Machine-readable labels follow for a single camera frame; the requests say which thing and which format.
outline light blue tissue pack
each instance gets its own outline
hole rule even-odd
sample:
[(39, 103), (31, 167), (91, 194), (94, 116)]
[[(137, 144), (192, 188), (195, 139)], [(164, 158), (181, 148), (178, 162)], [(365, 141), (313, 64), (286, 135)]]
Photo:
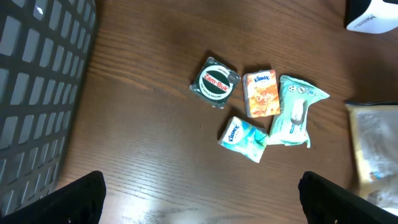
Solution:
[(254, 162), (260, 162), (266, 148), (266, 138), (264, 129), (232, 117), (218, 144), (229, 150), (240, 152)]
[(307, 142), (311, 146), (307, 133), (308, 107), (329, 94), (317, 87), (287, 75), (280, 77), (280, 114), (274, 116), (267, 144), (294, 146)]

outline wooden desk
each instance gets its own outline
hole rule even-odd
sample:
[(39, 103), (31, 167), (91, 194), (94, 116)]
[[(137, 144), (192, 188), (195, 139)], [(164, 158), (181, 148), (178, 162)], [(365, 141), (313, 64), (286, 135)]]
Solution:
[[(58, 187), (103, 172), (101, 223), (306, 223), (306, 170), (354, 188), (344, 100), (398, 100), (398, 31), (343, 27), (345, 1), (98, 1), (99, 31)], [(204, 59), (243, 75), (271, 67), (331, 95), (312, 105), (312, 147), (268, 146), (261, 163), (217, 144), (247, 119), (238, 85), (223, 110), (188, 90)]]

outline white object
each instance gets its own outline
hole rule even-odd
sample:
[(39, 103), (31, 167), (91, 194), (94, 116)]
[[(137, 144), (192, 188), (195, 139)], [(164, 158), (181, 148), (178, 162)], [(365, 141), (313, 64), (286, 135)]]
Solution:
[[(390, 31), (398, 26), (398, 1), (396, 0), (369, 0), (369, 1), (354, 1), (351, 0), (349, 16), (360, 14), (356, 19), (349, 21), (347, 25), (348, 30), (356, 32), (365, 32), (369, 34), (381, 34)], [(366, 9), (364, 12), (358, 12), (361, 7)]]

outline tissue packet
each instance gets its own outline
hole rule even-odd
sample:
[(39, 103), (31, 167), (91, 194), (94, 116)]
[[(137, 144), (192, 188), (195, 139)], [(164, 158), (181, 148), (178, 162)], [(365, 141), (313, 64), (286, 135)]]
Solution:
[(229, 119), (218, 144), (229, 150), (240, 152), (254, 162), (260, 162), (266, 148), (266, 138), (264, 129), (257, 128), (234, 116)]
[(308, 107), (329, 94), (317, 87), (287, 75), (280, 77), (280, 114), (272, 121), (267, 144), (294, 146), (307, 142), (311, 146), (307, 133)]
[(359, 196), (398, 215), (398, 104), (347, 103)]
[(209, 57), (189, 89), (213, 107), (223, 109), (240, 81), (236, 72)]
[(280, 113), (275, 70), (245, 74), (243, 91), (248, 117), (258, 118)]

